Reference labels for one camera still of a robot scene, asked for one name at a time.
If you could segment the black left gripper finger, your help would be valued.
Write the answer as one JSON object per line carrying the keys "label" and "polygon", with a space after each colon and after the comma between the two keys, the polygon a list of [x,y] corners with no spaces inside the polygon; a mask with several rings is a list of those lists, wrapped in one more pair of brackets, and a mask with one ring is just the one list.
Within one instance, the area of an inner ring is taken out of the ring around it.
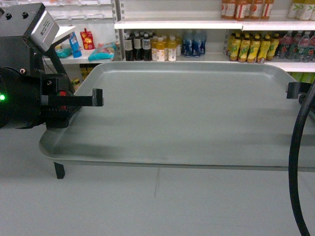
{"label": "black left gripper finger", "polygon": [[48,95],[48,106],[102,107],[103,103],[103,90],[98,88],[92,90],[92,96]]}

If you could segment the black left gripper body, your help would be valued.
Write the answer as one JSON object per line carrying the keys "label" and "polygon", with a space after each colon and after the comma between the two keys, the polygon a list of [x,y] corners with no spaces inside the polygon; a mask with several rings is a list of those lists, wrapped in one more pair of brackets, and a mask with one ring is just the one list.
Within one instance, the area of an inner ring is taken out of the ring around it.
{"label": "black left gripper body", "polygon": [[50,128],[66,128],[81,106],[64,102],[49,104],[49,96],[73,96],[74,88],[65,74],[24,76],[9,68],[0,69],[0,127],[30,129],[46,124]]}

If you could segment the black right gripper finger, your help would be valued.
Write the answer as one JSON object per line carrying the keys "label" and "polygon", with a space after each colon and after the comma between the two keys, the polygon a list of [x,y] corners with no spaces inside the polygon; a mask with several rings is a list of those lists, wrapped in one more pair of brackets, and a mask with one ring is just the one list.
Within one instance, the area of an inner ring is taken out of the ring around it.
{"label": "black right gripper finger", "polygon": [[287,99],[298,99],[299,95],[307,94],[313,84],[305,82],[290,82],[286,88]]}

